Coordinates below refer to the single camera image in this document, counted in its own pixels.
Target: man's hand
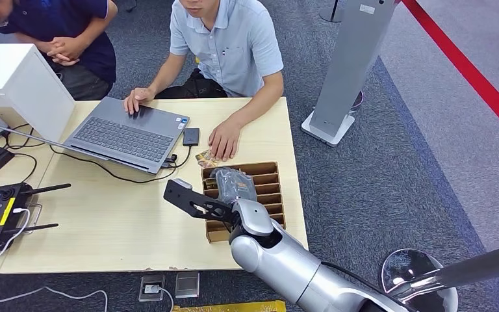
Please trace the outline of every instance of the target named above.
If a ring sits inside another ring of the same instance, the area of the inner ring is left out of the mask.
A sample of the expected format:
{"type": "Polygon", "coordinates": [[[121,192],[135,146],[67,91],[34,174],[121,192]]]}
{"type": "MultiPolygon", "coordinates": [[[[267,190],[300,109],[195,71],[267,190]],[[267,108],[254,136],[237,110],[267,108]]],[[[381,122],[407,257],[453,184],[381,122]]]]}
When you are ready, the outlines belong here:
{"type": "Polygon", "coordinates": [[[241,129],[242,126],[234,118],[229,118],[215,127],[208,141],[211,157],[223,161],[233,158],[238,149],[241,129]]]}
{"type": "Polygon", "coordinates": [[[135,88],[123,101],[123,108],[126,112],[129,112],[129,114],[138,112],[139,103],[151,101],[156,94],[157,93],[150,88],[135,88]]]}
{"type": "Polygon", "coordinates": [[[88,47],[83,40],[72,37],[54,37],[51,45],[53,45],[53,49],[47,53],[48,56],[55,58],[55,55],[61,54],[70,60],[79,59],[88,47]]]}
{"type": "Polygon", "coordinates": [[[64,59],[64,58],[60,58],[60,57],[53,58],[53,62],[58,63],[62,66],[72,66],[72,65],[76,64],[77,62],[79,62],[79,58],[77,60],[69,60],[68,58],[66,58],[66,59],[64,59]]]}
{"type": "MultiPolygon", "coordinates": [[[[35,46],[39,51],[48,54],[51,52],[53,49],[62,46],[62,44],[52,44],[51,42],[44,42],[44,41],[39,41],[35,43],[35,46]]],[[[74,65],[75,63],[79,62],[79,59],[77,60],[72,60],[69,57],[65,57],[64,55],[57,53],[53,56],[53,62],[59,63],[60,65],[63,66],[71,66],[74,65]]]]}

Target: robotic arm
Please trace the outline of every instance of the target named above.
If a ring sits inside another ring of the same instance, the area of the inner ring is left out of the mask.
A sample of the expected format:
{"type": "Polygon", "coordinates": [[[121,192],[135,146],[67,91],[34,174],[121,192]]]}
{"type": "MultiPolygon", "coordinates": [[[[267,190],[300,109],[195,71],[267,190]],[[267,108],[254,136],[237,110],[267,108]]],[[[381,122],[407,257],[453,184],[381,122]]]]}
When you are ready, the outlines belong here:
{"type": "Polygon", "coordinates": [[[180,179],[168,181],[164,199],[194,218],[231,224],[229,244],[234,260],[307,312],[409,311],[322,265],[256,201],[237,196],[227,204],[192,191],[192,186],[180,179]]]}

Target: cardboard organizer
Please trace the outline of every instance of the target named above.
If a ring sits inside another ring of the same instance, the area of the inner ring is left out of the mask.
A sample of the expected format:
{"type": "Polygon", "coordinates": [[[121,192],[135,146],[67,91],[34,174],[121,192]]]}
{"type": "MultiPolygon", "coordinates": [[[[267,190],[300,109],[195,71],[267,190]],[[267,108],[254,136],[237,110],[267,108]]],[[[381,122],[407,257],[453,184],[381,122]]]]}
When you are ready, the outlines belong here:
{"type": "MultiPolygon", "coordinates": [[[[257,191],[257,201],[265,206],[271,218],[276,220],[282,228],[286,228],[286,218],[284,216],[284,206],[280,188],[280,178],[278,175],[278,165],[276,162],[260,162],[255,164],[240,164],[226,166],[245,172],[253,178],[255,190],[257,191]]],[[[219,197],[217,182],[210,178],[211,172],[215,168],[202,169],[201,177],[203,183],[203,193],[212,198],[219,197]]],[[[209,242],[228,241],[229,232],[223,222],[215,220],[205,221],[205,236],[209,242]]]]}

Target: yellow strip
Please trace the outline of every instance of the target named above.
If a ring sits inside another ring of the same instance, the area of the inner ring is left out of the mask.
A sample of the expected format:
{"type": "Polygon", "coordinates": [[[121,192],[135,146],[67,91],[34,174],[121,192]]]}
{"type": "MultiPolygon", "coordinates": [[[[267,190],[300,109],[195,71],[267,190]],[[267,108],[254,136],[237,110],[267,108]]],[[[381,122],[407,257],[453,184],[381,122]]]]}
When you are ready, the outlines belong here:
{"type": "Polygon", "coordinates": [[[207,307],[178,307],[174,312],[286,312],[284,301],[248,302],[245,304],[208,305],[207,307]]]}
{"type": "Polygon", "coordinates": [[[3,226],[6,222],[6,219],[8,218],[8,214],[10,213],[10,210],[12,209],[12,205],[14,204],[14,200],[16,198],[11,198],[9,201],[8,201],[8,205],[6,205],[6,208],[5,208],[5,211],[3,212],[3,217],[1,218],[1,221],[0,221],[0,226],[3,226]]]}

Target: wooden table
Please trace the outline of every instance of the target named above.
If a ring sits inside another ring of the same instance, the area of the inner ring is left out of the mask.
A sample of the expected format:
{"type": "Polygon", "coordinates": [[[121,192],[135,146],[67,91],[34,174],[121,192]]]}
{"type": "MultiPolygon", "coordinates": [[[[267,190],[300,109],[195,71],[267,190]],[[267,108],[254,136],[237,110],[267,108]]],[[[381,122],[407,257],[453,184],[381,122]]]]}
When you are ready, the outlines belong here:
{"type": "MultiPolygon", "coordinates": [[[[201,168],[194,155],[207,149],[213,127],[249,99],[159,100],[149,106],[191,117],[189,127],[201,131],[200,145],[170,178],[180,177],[201,192],[201,168]]],[[[69,135],[97,102],[76,105],[66,128],[69,135]]],[[[181,139],[173,152],[179,159],[188,148],[181,139]]],[[[263,117],[243,129],[237,156],[226,164],[278,163],[287,231],[307,246],[300,188],[288,119],[281,98],[263,117]]],[[[115,174],[150,178],[112,162],[101,162],[115,174]]],[[[161,170],[163,176],[168,170],[161,170]]],[[[144,185],[119,181],[94,164],[55,154],[41,187],[71,183],[72,187],[41,194],[39,224],[59,223],[18,239],[6,254],[0,273],[102,272],[141,270],[238,269],[227,242],[210,244],[205,223],[163,200],[167,179],[144,185]]]]}
{"type": "MultiPolygon", "coordinates": [[[[0,117],[9,126],[16,127],[18,125],[25,124],[25,121],[20,117],[13,109],[10,108],[0,108],[0,117]]],[[[29,132],[31,128],[29,126],[22,127],[18,129],[19,131],[29,132]]],[[[25,138],[19,135],[10,135],[9,142],[11,145],[21,145],[25,142],[25,138]]],[[[30,140],[29,144],[37,144],[37,141],[30,140]]],[[[5,139],[0,138],[0,146],[5,145],[5,139]]],[[[43,174],[47,170],[47,166],[51,160],[53,152],[47,146],[39,146],[36,148],[23,148],[18,151],[13,151],[14,153],[26,153],[32,155],[37,159],[37,167],[35,172],[26,180],[26,182],[33,187],[37,187],[43,174]]],[[[24,180],[33,168],[34,162],[31,158],[26,156],[17,155],[10,160],[1,170],[0,170],[0,186],[19,183],[24,180]]],[[[0,256],[0,268],[5,260],[6,254],[0,256]]]]}

